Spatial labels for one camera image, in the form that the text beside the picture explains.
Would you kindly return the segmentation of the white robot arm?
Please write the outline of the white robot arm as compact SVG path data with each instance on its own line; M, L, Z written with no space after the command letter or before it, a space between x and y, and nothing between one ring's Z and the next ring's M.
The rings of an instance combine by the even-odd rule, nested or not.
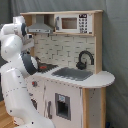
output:
M1 56L6 64L0 68L0 74L6 110L10 116L23 120L24 124L15 128L55 128L50 119L35 109L26 86L25 78L38 69L35 58L25 53L24 43L31 38L23 16L1 25Z

